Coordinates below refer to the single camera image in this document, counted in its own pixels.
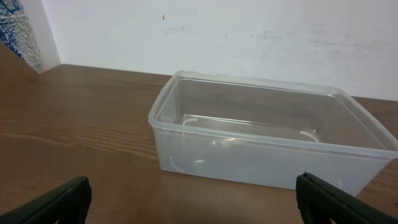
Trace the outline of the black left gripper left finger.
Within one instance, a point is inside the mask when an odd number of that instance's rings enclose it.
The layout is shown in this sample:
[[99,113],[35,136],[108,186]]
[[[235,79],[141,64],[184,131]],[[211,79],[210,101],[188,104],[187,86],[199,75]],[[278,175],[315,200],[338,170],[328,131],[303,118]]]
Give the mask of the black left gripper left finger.
[[92,199],[89,179],[78,176],[1,215],[1,223],[85,224]]

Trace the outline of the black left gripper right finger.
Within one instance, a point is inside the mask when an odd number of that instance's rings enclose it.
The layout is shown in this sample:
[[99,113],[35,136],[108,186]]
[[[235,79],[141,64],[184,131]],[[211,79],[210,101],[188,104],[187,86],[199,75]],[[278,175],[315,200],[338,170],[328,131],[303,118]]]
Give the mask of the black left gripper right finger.
[[311,173],[296,179],[298,209],[305,224],[397,224],[397,219]]

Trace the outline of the clear plastic storage container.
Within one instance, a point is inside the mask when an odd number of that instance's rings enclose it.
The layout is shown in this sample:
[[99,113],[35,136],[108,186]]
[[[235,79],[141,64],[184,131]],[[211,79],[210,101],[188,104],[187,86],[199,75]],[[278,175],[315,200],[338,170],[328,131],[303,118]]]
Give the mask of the clear plastic storage container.
[[179,71],[149,115],[163,170],[294,189],[309,172],[357,195],[397,139],[339,88]]

